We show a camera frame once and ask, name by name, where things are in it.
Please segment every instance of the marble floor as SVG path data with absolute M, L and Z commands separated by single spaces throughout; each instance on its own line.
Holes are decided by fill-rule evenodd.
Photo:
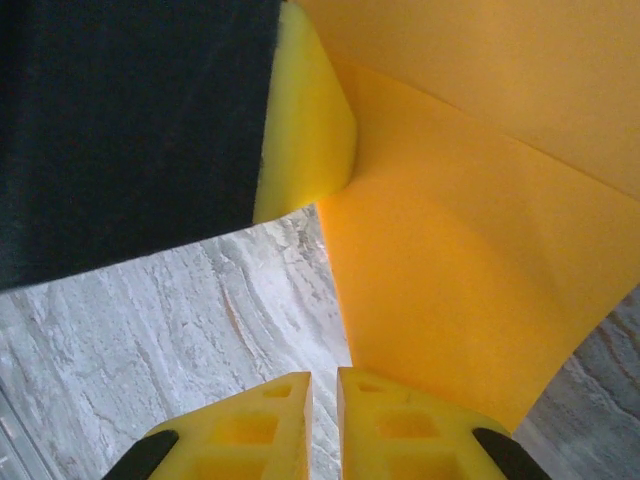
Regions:
M 555 479 L 640 478 L 640 289 L 516 433 Z M 339 478 L 350 363 L 312 208 L 0 295 L 0 378 L 60 478 L 98 479 L 155 424 L 295 370 L 314 378 L 313 478 Z

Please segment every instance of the yellow plastic part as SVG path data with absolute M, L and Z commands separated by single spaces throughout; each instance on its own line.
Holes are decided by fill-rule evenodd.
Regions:
M 640 203 L 433 97 L 338 67 L 358 156 L 319 211 L 354 366 L 513 430 L 640 278 Z
M 180 436 L 151 480 L 307 480 L 311 374 L 292 373 L 154 428 Z
M 640 2 L 297 0 L 329 52 L 640 200 Z
M 503 480 L 473 437 L 494 420 L 354 368 L 338 369 L 343 480 Z

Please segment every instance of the black rubber pad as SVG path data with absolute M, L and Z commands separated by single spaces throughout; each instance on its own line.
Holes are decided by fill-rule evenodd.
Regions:
M 488 428 L 476 428 L 473 436 L 508 480 L 551 480 L 515 440 Z
M 102 480 L 147 480 L 178 441 L 178 432 L 163 430 L 138 440 Z
M 279 10 L 1 2 L 0 290 L 251 224 Z

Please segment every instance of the yellow plastic block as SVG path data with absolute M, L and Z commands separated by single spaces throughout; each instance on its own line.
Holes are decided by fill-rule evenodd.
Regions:
M 503 480 L 475 428 L 494 420 L 354 368 L 338 370 L 343 480 Z
M 180 436 L 151 480 L 306 480 L 310 373 L 292 373 L 154 428 Z

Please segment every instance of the yellow foam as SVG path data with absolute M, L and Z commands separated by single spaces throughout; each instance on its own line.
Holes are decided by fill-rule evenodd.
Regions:
M 273 220 L 349 181 L 356 124 L 313 25 L 283 3 L 254 222 Z
M 330 52 L 640 200 L 640 2 L 297 0 Z
M 353 363 L 514 429 L 640 277 L 640 203 L 459 110 L 338 68 L 353 180 L 319 211 Z

